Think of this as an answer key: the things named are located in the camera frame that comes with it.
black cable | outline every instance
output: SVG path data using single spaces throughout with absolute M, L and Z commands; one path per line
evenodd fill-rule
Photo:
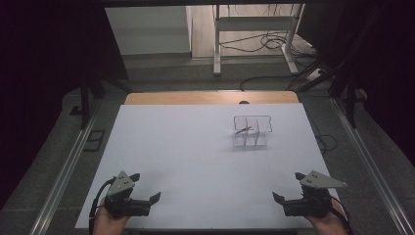
M 353 235 L 353 230 L 351 229 L 350 221 L 344 215 L 342 215 L 339 211 L 337 211 L 335 208 L 333 208 L 333 206 L 327 207 L 323 202 L 321 202 L 319 199 L 315 198 L 314 196 L 309 195 L 309 194 L 305 194 L 305 195 L 308 198 L 312 199 L 317 204 L 320 204 L 320 206 L 322 208 L 326 209 L 327 211 L 329 211 L 333 215 L 335 215 L 342 222 L 343 228 L 345 229 L 347 235 Z M 330 195 L 330 197 L 332 199 L 336 200 L 337 202 L 339 202 L 339 200 L 334 198 L 333 196 Z M 342 206 L 343 211 L 346 213 L 346 208 L 343 206 L 343 204 L 341 204 L 340 202 L 339 202 L 339 204 Z
M 115 179 L 116 179 L 116 177 L 108 180 L 107 182 L 105 182 L 103 184 L 103 186 L 101 186 L 100 190 L 98 191 L 97 196 L 95 197 L 95 199 L 92 203 L 91 211 L 89 212 L 89 234 L 90 235 L 92 235 L 94 233 L 95 210 L 99 207 L 98 206 L 98 200 L 100 199 L 101 193 L 103 192 L 105 187 L 107 187 L 108 185 L 113 184 Z
M 318 128 L 318 126 L 315 123 L 314 119 L 311 117 L 311 114 L 309 113 L 308 109 L 306 109 L 304 107 L 304 110 L 305 110 L 305 113 L 306 113 L 308 119 L 310 120 L 310 123 L 312 125 L 314 125 L 314 129 L 317 132 L 317 134 L 315 134 L 314 137 L 317 140 L 317 144 L 319 145 L 319 148 L 320 148 L 320 144 L 322 145 L 322 148 L 320 148 L 321 155 L 324 155 L 329 151 L 335 150 L 338 147 L 338 140 L 333 135 L 329 135 L 329 134 L 324 134 L 323 135 L 323 134 L 321 134 L 320 129 Z M 329 137 L 329 138 L 331 138 L 332 140 L 335 141 L 334 147 L 328 148 L 328 145 L 327 145 L 326 141 L 324 141 L 324 139 L 323 139 L 325 137 Z

